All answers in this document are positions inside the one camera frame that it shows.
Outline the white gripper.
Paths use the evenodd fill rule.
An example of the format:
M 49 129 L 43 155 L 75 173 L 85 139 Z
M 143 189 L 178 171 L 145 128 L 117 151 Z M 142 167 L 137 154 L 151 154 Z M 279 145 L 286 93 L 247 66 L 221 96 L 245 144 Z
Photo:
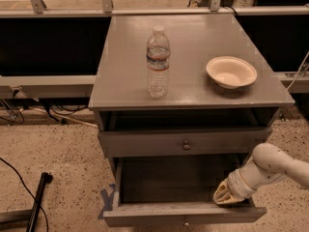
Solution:
M 256 190 L 248 186 L 237 169 L 222 181 L 213 194 L 213 201 L 218 205 L 236 204 L 250 198 Z

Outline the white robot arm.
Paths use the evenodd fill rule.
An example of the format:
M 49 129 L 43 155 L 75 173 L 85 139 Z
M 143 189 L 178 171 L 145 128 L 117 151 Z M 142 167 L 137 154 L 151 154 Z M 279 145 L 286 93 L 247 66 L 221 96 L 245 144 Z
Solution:
M 309 163 L 295 159 L 278 147 L 261 143 L 252 151 L 252 160 L 232 171 L 213 195 L 217 205 L 234 204 L 250 198 L 261 186 L 290 178 L 309 189 Z

